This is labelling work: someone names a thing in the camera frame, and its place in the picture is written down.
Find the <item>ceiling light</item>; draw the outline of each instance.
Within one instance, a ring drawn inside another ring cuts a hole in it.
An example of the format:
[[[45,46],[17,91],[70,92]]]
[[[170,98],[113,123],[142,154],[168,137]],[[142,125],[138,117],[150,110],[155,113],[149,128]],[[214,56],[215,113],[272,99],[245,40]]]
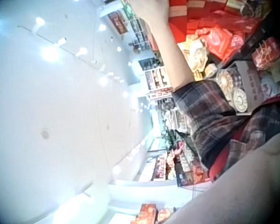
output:
[[[104,24],[101,24],[98,28],[99,31],[105,31],[107,29],[107,26]]]
[[[57,47],[60,47],[61,45],[65,44],[67,42],[67,38],[63,37],[61,40],[59,40],[55,45]]]
[[[118,165],[114,166],[113,174],[118,175],[120,173],[121,173],[121,168]]]
[[[43,50],[42,57],[48,62],[55,62],[59,59],[60,53],[58,48],[49,47]]]
[[[42,19],[42,18],[40,18],[40,17],[37,17],[37,18],[36,18],[36,23],[37,23],[40,27],[45,25],[44,19]]]
[[[103,64],[102,67],[99,69],[100,72],[103,72],[106,69],[106,65]]]
[[[38,29],[39,29],[40,27],[44,26],[44,25],[45,25],[44,19],[42,19],[42,18],[40,18],[40,17],[37,17],[37,18],[36,18],[36,24],[35,24],[35,26],[33,27],[32,32],[35,34],[35,33],[38,31]]]
[[[127,97],[129,96],[129,93],[128,93],[127,91],[124,91],[124,92],[122,93],[122,95],[123,95],[124,98],[127,98]]]
[[[108,84],[108,78],[107,77],[101,77],[99,79],[99,83],[102,85],[102,86],[106,86]]]
[[[86,55],[86,54],[88,54],[87,48],[80,48],[79,52],[75,56],[78,57],[80,55]]]
[[[137,154],[139,151],[140,151],[139,148],[134,148],[134,149],[131,151],[131,154],[132,154],[132,155],[135,155],[135,154]]]

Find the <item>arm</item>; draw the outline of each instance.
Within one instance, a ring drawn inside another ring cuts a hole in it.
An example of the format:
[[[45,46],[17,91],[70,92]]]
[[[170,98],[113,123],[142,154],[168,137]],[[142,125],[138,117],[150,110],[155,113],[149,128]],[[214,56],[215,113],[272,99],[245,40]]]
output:
[[[195,81],[168,24],[169,0],[131,0],[131,6],[148,23],[174,90]]]

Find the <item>store display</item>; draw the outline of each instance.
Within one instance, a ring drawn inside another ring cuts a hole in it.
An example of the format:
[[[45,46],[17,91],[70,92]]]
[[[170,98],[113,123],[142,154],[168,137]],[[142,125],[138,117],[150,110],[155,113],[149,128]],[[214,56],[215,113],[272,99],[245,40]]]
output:
[[[115,26],[116,30],[120,35],[125,34],[128,32],[125,24],[124,24],[124,17],[120,11],[112,12],[108,14],[109,19],[112,21],[112,24]]]
[[[155,177],[153,178],[153,181],[166,180],[166,159],[167,159],[167,154],[158,157]]]
[[[165,221],[174,213],[174,209],[161,209],[158,212],[158,224],[164,224]]]
[[[158,210],[155,204],[142,204],[138,216],[130,224],[155,224],[157,215]]]
[[[153,179],[153,173],[156,166],[157,158],[150,157],[140,174],[139,182],[149,182]]]
[[[252,54],[258,70],[269,69],[280,57],[280,47],[275,38],[270,37]]]

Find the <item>red box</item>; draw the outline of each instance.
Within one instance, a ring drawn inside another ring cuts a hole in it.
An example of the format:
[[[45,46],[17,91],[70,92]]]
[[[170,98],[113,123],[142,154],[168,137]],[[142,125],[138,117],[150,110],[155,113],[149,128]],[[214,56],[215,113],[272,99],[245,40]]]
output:
[[[263,41],[263,44],[252,54],[257,70],[267,70],[279,57],[280,47],[273,37]]]
[[[223,59],[232,40],[232,33],[226,29],[204,28],[196,30],[196,34],[206,44],[210,52]]]
[[[185,42],[187,40],[187,0],[169,0],[169,4],[169,26],[175,41]]]

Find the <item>product packaging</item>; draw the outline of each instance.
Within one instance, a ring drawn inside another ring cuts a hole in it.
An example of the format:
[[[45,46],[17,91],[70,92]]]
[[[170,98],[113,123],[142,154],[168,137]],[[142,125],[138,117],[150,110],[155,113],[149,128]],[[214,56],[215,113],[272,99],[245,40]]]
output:
[[[223,59],[232,40],[232,33],[226,29],[203,28],[196,30],[196,34],[206,43],[208,50]]]
[[[187,39],[187,0],[169,0],[169,4],[169,26],[175,41],[185,42]]]
[[[252,61],[235,61],[230,68],[236,69],[242,80],[242,85],[233,89],[232,104],[237,115],[251,115],[265,100],[257,69]]]
[[[235,32],[233,34],[230,46],[226,50],[223,61],[228,61],[244,45],[244,32]]]
[[[270,37],[252,54],[257,70],[269,69],[280,57],[280,47],[275,38]]]

